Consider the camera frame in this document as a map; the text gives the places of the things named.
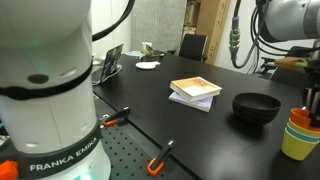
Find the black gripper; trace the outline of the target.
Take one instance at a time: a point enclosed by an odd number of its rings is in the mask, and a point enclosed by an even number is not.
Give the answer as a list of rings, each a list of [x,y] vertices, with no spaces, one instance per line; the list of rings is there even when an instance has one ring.
[[[313,71],[308,75],[311,85],[301,90],[302,102],[304,107],[309,107],[309,116],[311,118],[310,126],[318,127],[317,111],[320,98],[320,72]]]

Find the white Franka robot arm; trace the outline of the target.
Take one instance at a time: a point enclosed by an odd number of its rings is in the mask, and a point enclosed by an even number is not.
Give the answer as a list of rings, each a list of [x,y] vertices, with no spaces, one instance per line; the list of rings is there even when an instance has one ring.
[[[112,105],[131,101],[133,120],[160,142],[174,136],[173,152],[195,175],[213,180],[221,162],[236,153],[225,134],[231,100],[241,90],[256,90],[282,102],[271,136],[280,147],[281,125],[300,102],[296,88],[259,80],[192,60],[169,59],[160,74],[135,74],[94,89],[91,85],[91,0],[0,0],[1,119],[18,151],[48,157],[85,140],[98,126],[93,97]],[[203,74],[226,90],[215,112],[185,113],[166,104],[169,80]]]

